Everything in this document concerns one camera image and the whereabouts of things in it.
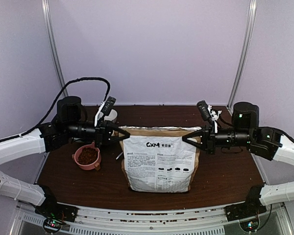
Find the pink pet bowl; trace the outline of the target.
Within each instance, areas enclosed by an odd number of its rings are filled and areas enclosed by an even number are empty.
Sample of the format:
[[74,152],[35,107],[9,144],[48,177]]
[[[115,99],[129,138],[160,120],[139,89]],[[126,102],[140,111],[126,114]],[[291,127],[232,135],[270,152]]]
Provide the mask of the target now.
[[100,170],[101,154],[95,143],[84,145],[72,154],[72,159],[83,170]]

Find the dog food bag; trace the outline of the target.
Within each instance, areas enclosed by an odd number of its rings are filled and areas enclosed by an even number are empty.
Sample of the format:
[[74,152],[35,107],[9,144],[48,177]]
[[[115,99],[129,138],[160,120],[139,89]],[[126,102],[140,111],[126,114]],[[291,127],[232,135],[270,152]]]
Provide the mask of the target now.
[[184,193],[191,189],[200,150],[183,141],[201,127],[122,126],[130,137],[120,141],[122,171],[133,191]]

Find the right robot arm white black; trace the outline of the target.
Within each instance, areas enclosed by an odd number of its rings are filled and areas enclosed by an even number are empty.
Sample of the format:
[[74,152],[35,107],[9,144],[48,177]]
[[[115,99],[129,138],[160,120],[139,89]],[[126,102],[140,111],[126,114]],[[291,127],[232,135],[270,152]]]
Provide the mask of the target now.
[[[220,115],[202,100],[197,108],[209,126],[182,137],[182,140],[207,154],[214,154],[217,147],[245,147],[250,153],[268,161],[284,162],[294,166],[294,138],[285,131],[259,125],[259,107],[249,102],[233,106],[229,128],[218,130]],[[294,201],[294,181],[279,185],[252,187],[242,203],[241,211],[252,216],[260,207],[274,203]]]

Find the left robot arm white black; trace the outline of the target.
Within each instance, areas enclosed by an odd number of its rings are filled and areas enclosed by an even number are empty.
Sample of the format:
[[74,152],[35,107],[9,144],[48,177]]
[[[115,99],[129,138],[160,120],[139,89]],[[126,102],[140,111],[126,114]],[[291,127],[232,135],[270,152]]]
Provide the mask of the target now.
[[[39,124],[27,134],[0,140],[0,165],[24,156],[51,152],[70,138],[92,141],[95,147],[129,138],[130,133],[111,121],[95,115],[94,121],[81,120],[86,115],[81,98],[68,96],[57,102],[57,113],[51,122]],[[49,217],[57,217],[61,208],[47,188],[10,177],[0,171],[0,195],[41,206]]]

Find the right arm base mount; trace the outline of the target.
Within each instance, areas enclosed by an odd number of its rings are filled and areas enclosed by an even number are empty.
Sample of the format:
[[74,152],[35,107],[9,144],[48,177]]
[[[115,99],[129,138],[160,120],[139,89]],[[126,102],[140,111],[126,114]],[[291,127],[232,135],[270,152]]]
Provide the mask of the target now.
[[267,211],[267,208],[266,206],[262,206],[261,204],[243,202],[226,206],[224,210],[227,221],[230,222],[265,213]]

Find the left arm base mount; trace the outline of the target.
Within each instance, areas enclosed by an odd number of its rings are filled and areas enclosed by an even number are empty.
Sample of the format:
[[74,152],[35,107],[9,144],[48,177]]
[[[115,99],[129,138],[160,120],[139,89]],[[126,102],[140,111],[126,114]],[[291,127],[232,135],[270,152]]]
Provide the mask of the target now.
[[34,206],[35,213],[60,222],[75,222],[78,208],[56,203],[55,206]]

